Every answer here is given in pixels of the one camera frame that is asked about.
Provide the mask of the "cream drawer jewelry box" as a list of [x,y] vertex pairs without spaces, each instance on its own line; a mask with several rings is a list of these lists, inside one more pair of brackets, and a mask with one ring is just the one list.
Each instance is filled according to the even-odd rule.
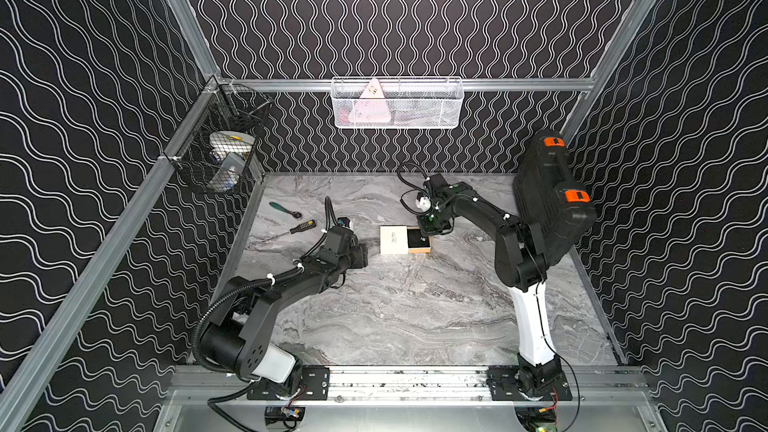
[[429,254],[431,239],[418,227],[387,225],[379,228],[379,247],[382,255]]

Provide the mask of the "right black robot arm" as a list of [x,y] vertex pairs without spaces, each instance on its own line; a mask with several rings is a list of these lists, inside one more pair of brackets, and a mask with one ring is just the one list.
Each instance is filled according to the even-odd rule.
[[426,176],[417,197],[418,227],[424,236],[447,235],[463,218],[493,240],[494,270],[512,297],[519,332],[517,388],[529,399],[555,393],[566,377],[546,313],[549,264],[539,231],[469,184],[450,184],[440,174]]

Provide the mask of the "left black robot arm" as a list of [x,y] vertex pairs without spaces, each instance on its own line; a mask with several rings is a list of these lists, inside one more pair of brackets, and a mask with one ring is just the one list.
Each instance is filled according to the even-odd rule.
[[231,279],[196,325],[195,361],[210,371],[241,379],[286,382],[298,359],[271,343],[279,313],[343,285],[348,271],[367,265],[367,245],[350,228],[333,225],[292,269],[256,280]]

